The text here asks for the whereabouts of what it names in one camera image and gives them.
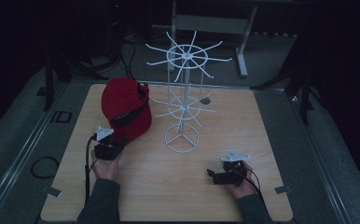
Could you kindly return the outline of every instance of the gray carpet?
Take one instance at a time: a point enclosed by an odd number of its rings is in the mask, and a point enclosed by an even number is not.
[[[165,65],[145,64],[163,60],[164,55],[148,49],[143,43],[136,43],[136,37],[129,39],[136,46],[132,61],[134,76],[139,80],[165,82]],[[187,39],[187,34],[180,35],[178,40],[184,40],[182,38]],[[242,78],[238,75],[235,61],[209,63],[206,70],[215,78],[205,78],[204,84],[231,87],[260,84],[276,76],[294,40],[285,36],[269,38],[252,35],[244,53],[249,77]],[[223,46],[209,51],[209,55],[217,58],[234,57],[231,48],[233,42],[232,37],[225,39]],[[214,37],[209,41],[199,42],[206,46],[211,46],[212,43],[216,43]],[[154,38],[150,44],[163,49],[168,46],[162,35]],[[129,60],[131,56],[131,45],[125,45],[125,59]],[[44,98],[35,96],[44,85],[43,74],[42,71],[29,81],[0,121],[0,183],[17,155],[28,155],[24,166],[19,167],[20,175],[15,176],[13,186],[4,196],[3,203],[0,203],[0,223],[45,223],[39,220],[39,212],[46,199],[42,189],[50,186],[52,179],[36,178],[32,176],[30,169],[42,157],[50,156],[61,160],[89,86],[103,83],[85,76],[75,76],[71,83],[57,82],[55,105],[50,111],[43,112]],[[106,77],[121,77],[124,74],[122,65],[102,71],[102,76]],[[334,122],[311,98],[315,110],[309,111],[310,125],[305,126],[300,121],[297,102],[275,90],[285,87],[286,81],[272,86],[271,90],[256,91],[256,99],[284,183],[294,189],[288,196],[295,219],[300,224],[360,223],[360,174]],[[69,122],[56,122],[61,111],[64,115],[72,114]],[[30,133],[41,123],[45,125],[35,137],[38,141],[31,142],[31,139],[28,140]],[[39,175],[50,175],[55,172],[55,165],[50,161],[42,161],[36,165],[35,170]],[[334,188],[329,181],[327,184],[327,177],[334,183]],[[337,211],[338,205],[335,203],[338,202],[338,195],[344,211]]]

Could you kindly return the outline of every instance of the metal stand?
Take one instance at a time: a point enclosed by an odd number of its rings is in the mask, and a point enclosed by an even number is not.
[[[165,133],[165,144],[166,146],[177,153],[188,153],[194,150],[199,141],[199,135],[197,130],[189,124],[185,124],[187,120],[193,119],[201,128],[202,125],[198,122],[197,116],[201,111],[215,112],[215,110],[205,110],[201,109],[201,100],[208,99],[209,94],[201,96],[201,88],[203,83],[203,76],[206,75],[209,78],[213,78],[205,70],[204,66],[209,60],[228,62],[231,59],[215,59],[209,58],[206,50],[215,48],[221,44],[218,43],[214,46],[211,46],[207,49],[202,49],[194,45],[195,37],[197,32],[194,33],[192,42],[190,45],[177,45],[177,43],[166,33],[167,36],[171,39],[173,47],[170,49],[157,49],[147,45],[150,49],[155,49],[163,51],[166,53],[167,60],[158,62],[158,63],[147,63],[149,65],[157,65],[161,63],[170,63],[172,66],[179,69],[177,76],[174,82],[177,82],[180,78],[180,88],[177,92],[171,87],[171,76],[170,69],[168,69],[168,102],[162,102],[153,99],[155,102],[166,104],[168,106],[169,112],[162,115],[156,115],[157,117],[172,115],[179,120],[177,124],[169,127]],[[190,95],[191,83],[189,80],[190,70],[199,68],[201,70],[201,84],[199,90],[199,96],[193,97]]]

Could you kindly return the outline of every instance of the wooden table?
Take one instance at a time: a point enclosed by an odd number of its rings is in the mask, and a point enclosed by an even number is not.
[[[101,110],[104,85],[93,85],[52,187],[62,191],[59,198],[48,196],[41,212],[46,221],[73,221],[85,199],[85,150],[98,126],[109,127]],[[200,142],[193,151],[181,154],[168,149],[164,133],[177,123],[167,105],[150,100],[153,121],[147,133],[129,143],[120,161],[119,213],[122,221],[240,221],[239,209],[223,186],[214,185],[206,169],[221,173],[220,158],[231,149],[251,155],[247,161],[257,174],[270,216],[287,221],[293,213],[283,185],[254,94],[249,90],[204,88],[211,103],[197,119],[191,120]],[[150,86],[150,98],[168,99],[168,88]],[[91,174],[91,188],[95,176]]]

